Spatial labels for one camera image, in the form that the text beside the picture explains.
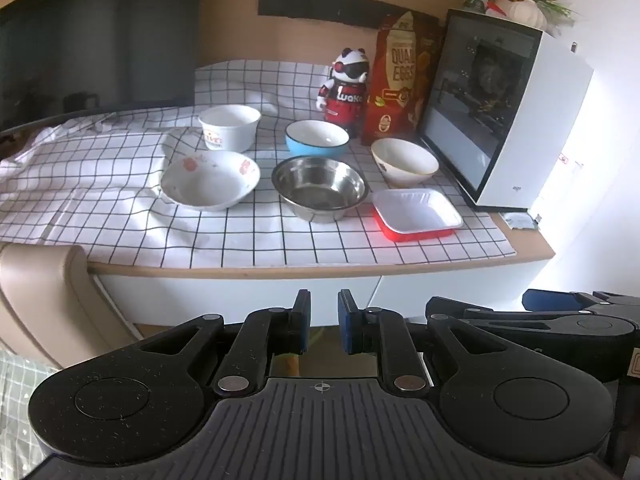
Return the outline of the red egg snack bag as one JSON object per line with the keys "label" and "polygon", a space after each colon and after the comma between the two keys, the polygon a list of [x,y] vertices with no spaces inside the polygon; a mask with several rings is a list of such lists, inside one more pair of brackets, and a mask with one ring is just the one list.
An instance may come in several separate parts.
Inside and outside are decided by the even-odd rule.
{"label": "red egg snack bag", "polygon": [[416,11],[388,16],[378,30],[361,143],[411,139],[431,91],[444,29]]}

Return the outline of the white floral shallow bowl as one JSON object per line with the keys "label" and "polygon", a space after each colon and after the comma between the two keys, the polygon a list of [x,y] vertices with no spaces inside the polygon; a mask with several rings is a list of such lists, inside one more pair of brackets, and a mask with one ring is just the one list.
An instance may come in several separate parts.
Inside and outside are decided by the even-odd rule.
{"label": "white floral shallow bowl", "polygon": [[201,212],[228,209],[250,195],[260,180],[253,159],[235,152],[207,151],[172,162],[160,178],[163,194]]}

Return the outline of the white black checkered tablecloth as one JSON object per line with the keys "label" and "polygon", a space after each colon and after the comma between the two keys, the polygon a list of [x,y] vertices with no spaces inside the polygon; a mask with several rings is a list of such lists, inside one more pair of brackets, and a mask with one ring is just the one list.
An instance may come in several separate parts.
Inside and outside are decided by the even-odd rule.
{"label": "white black checkered tablecloth", "polygon": [[[6,242],[79,245],[93,262],[165,269],[450,263],[511,257],[488,214],[462,210],[454,234],[396,244],[370,205],[338,221],[307,223],[274,190],[271,171],[288,158],[285,128],[316,116],[323,65],[231,61],[199,68],[195,103],[69,120],[40,130],[1,165],[1,237]],[[248,154],[262,177],[230,209],[197,212],[160,192],[175,160],[204,146],[198,115],[247,104],[262,115]]]}

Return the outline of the stainless steel bowl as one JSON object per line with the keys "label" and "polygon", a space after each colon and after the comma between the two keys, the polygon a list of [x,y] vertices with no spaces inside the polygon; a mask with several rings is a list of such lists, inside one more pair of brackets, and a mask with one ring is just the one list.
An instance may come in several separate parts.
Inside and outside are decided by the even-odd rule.
{"label": "stainless steel bowl", "polygon": [[271,182],[298,218],[330,223],[362,205],[369,195],[366,179],[340,160],[296,156],[274,167]]}

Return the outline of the red panda robot figurine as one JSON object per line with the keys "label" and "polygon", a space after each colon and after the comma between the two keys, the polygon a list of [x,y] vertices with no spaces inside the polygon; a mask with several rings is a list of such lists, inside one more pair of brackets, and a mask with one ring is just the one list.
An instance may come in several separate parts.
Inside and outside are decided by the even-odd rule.
{"label": "red panda robot figurine", "polygon": [[321,85],[316,107],[324,119],[345,129],[353,139],[359,134],[366,102],[370,63],[363,48],[345,48],[332,63]]}

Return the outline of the white pumpkin flower decoration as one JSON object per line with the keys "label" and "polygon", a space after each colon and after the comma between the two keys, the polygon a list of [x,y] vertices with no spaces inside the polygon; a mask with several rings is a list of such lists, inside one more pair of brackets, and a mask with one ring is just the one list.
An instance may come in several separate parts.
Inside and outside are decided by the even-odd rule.
{"label": "white pumpkin flower decoration", "polygon": [[511,21],[546,32],[575,23],[574,11],[558,0],[494,0],[494,5]]}

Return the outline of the white computer case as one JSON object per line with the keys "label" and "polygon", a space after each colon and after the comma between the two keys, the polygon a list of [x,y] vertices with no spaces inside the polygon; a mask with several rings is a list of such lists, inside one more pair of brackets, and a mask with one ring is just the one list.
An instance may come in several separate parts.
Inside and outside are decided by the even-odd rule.
{"label": "white computer case", "polygon": [[420,139],[471,207],[529,210],[574,127],[592,74],[541,29],[451,10]]}

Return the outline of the blue ceramic bowl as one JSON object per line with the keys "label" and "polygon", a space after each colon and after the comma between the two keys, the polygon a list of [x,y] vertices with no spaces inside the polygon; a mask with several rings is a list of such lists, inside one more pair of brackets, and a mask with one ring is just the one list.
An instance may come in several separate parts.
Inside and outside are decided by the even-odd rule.
{"label": "blue ceramic bowl", "polygon": [[349,144],[349,133],[322,120],[300,120],[285,128],[285,143],[293,156],[337,158]]}

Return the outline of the white paper cup bowl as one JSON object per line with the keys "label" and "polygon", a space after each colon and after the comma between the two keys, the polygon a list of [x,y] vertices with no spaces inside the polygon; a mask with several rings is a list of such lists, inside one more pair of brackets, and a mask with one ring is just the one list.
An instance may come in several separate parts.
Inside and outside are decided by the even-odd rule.
{"label": "white paper cup bowl", "polygon": [[243,153],[255,143],[260,118],[262,113],[254,107],[226,104],[204,110],[198,121],[210,150]]}

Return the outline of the red white rectangular tray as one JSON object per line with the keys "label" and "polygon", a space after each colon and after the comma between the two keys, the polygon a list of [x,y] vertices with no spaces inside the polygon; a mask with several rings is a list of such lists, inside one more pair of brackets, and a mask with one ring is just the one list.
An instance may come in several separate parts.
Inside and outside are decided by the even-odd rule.
{"label": "red white rectangular tray", "polygon": [[394,243],[446,237],[463,226],[450,200],[434,188],[395,188],[372,195],[374,218]]}

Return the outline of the beige chair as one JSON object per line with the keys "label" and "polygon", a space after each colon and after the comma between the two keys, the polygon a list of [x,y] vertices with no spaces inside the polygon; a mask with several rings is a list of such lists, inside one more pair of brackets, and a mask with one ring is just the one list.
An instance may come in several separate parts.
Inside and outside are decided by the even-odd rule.
{"label": "beige chair", "polygon": [[1,345],[57,368],[141,338],[77,245],[1,244]]}

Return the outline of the white ceramic bowl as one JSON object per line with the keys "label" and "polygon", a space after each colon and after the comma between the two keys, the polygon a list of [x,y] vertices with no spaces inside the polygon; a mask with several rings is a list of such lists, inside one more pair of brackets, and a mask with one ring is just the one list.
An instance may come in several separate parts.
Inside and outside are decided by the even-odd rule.
{"label": "white ceramic bowl", "polygon": [[420,145],[401,139],[378,139],[371,155],[385,181],[394,188],[417,188],[439,170],[434,155]]}

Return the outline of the black wall strip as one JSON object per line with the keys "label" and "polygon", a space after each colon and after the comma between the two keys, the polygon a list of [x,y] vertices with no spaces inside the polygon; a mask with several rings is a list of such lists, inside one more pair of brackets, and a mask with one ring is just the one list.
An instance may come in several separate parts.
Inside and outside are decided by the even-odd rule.
{"label": "black wall strip", "polygon": [[258,0],[257,14],[299,18],[378,29],[388,16],[409,12],[404,6],[378,0]]}

